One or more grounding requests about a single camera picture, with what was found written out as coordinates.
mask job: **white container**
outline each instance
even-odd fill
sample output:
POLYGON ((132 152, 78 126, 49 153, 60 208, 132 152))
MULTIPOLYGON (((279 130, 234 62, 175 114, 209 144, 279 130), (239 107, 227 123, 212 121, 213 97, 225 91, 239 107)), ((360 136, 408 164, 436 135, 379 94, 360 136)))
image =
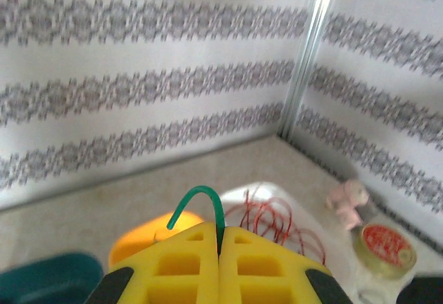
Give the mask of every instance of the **white container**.
MULTIPOLYGON (((243 207, 235 209, 235 211, 226 216, 227 226, 240 226, 247 209, 246 204, 244 204, 246 199, 246 191, 249 192, 249 201, 253 202, 266 202, 271 198, 279 198, 284 200, 291 209, 292 220, 297 228, 309 229, 310 231, 313 231, 320 240, 325 252, 325 266, 332 272, 332 275, 335 277, 335 279, 337 279, 338 283, 340 283, 340 285, 344 288, 350 285, 352 281, 351 273, 353 269, 352 266, 350 266, 350 262, 347 257, 343 254, 342 250, 340 250, 340 244, 325 232, 323 227, 312 217, 312 215, 310 215, 297 203, 294 197, 273 183, 253 183, 230 190, 220 195, 225 213, 234 206, 243 205, 243 207)), ((285 208, 281 203, 272 202, 270 203, 270 206, 272 206, 275 211, 281 213, 282 215, 289 214, 287 208, 285 208)), ((250 220, 253 220, 254 214, 250 213, 249 217, 250 220)), ((264 213, 262 215, 262 219, 272 222, 272 214, 264 213)), ((258 233, 261 234, 266 227, 258 226, 257 229, 258 233)), ((275 231, 269 231, 263 237, 273 240, 274 233, 275 231)), ((311 247, 318 247, 316 241, 309 234, 303 234, 302 240, 305 243, 309 243, 311 247)), ((299 244, 290 242, 288 240, 285 241, 283 246, 298 253, 301 251, 299 244)), ((313 250, 305 248, 304 251, 305 256, 322 263, 319 255, 313 250)))

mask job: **pink toy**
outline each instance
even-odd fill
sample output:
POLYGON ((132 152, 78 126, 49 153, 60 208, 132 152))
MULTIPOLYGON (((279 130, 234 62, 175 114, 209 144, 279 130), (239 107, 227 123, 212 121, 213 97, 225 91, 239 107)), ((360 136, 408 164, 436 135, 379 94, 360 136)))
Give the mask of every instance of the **pink toy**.
POLYGON ((326 206, 335 210, 344 223, 346 230, 360 226, 363 221, 355 208, 369 202, 369 193, 360 181, 350 179, 331 190, 326 199, 326 206))

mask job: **gray floral stripe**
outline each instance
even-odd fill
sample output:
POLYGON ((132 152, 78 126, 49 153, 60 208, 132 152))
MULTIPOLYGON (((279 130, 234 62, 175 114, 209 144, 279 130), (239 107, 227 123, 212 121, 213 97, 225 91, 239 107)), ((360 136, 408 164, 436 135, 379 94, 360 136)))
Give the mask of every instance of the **gray floral stripe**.
POLYGON ((343 104, 360 109, 383 124, 392 125, 400 132, 418 136, 425 144, 434 143, 439 151, 443 150, 443 114, 432 114, 428 108, 420 108, 417 103, 378 91, 366 82, 356 82, 353 77, 325 66, 316 67, 309 86, 343 104))
POLYGON ((0 3, 0 43, 17 39, 27 44, 54 40, 79 43, 139 38, 146 42, 166 39, 206 39, 229 37, 299 37, 307 21, 307 11, 296 8, 261 6, 214 6, 207 3, 146 1, 129 4, 121 0, 7 0, 0 3))
POLYGON ((12 154, 9 159, 0 158, 0 190, 17 182, 24 185, 28 180, 39 181, 63 172, 102 166, 165 148, 274 124, 278 122, 282 108, 281 102, 241 108, 135 132, 101 136, 92 141, 64 143, 60 148, 51 146, 47 150, 33 150, 25 155, 12 154))
POLYGON ((46 120, 49 115, 59 118, 68 113, 286 84, 293 68, 294 62, 288 60, 148 71, 144 75, 122 74, 115 78, 90 77, 81 82, 49 81, 43 86, 37 82, 29 87, 15 85, 0 93, 0 125, 20 124, 32 118, 46 120))
POLYGON ((443 39, 434 39, 432 35, 422 37, 414 31, 332 15, 323 38, 330 44, 443 79, 443 39))
POLYGON ((439 213, 443 210, 443 183, 435 177, 427 177, 422 170, 414 169, 407 161, 390 155, 389 151, 377 147, 362 136, 356 136, 337 122, 320 116, 313 109, 303 108, 297 126, 343 155, 359 163, 374 175, 390 185, 404 189, 407 195, 414 195, 418 202, 439 213))
MULTIPOLYGON (((325 162, 321 160, 321 158, 318 158, 317 156, 313 155, 312 153, 308 152, 305 148, 300 146, 297 143, 293 143, 293 147, 295 147, 299 152, 302 152, 303 155, 311 159, 316 165, 321 167, 323 170, 328 172, 330 175, 334 176, 339 181, 345 181, 346 178, 342 174, 337 173, 337 171, 333 170, 331 167, 329 167, 325 162)), ((417 238, 419 238, 423 243, 427 244, 430 248, 432 248, 434 251, 436 251, 438 254, 443 256, 443 246, 439 245, 433 238, 429 237, 424 232, 420 231, 416 226, 413 226, 409 221, 405 220, 402 216, 396 214, 393 210, 388 208, 382 201, 375 200, 374 201, 379 208, 379 210, 386 214, 388 217, 402 225, 407 231, 415 235, 417 238)))

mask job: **yellow robot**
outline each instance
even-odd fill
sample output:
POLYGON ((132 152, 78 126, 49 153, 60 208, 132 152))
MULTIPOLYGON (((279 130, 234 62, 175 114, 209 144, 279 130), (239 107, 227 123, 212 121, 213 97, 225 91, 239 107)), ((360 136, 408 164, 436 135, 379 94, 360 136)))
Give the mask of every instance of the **yellow robot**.
POLYGON ((169 229, 200 192, 213 202, 215 224, 200 223, 121 260, 85 304, 352 304, 326 267, 225 228, 222 203, 207 186, 185 195, 169 229))

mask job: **orange object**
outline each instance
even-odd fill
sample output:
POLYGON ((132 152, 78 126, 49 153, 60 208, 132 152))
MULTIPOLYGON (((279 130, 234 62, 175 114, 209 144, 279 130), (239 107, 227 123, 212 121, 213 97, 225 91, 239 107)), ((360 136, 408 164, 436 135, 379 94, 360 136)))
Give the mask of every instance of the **orange object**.
POLYGON ((141 226, 132 229, 119 238, 109 252, 109 267, 117 262, 132 256, 133 254, 161 242, 183 230, 200 224, 203 220, 190 212, 182 212, 174 228, 168 230, 166 224, 172 217, 172 213, 165 214, 149 221, 141 226))

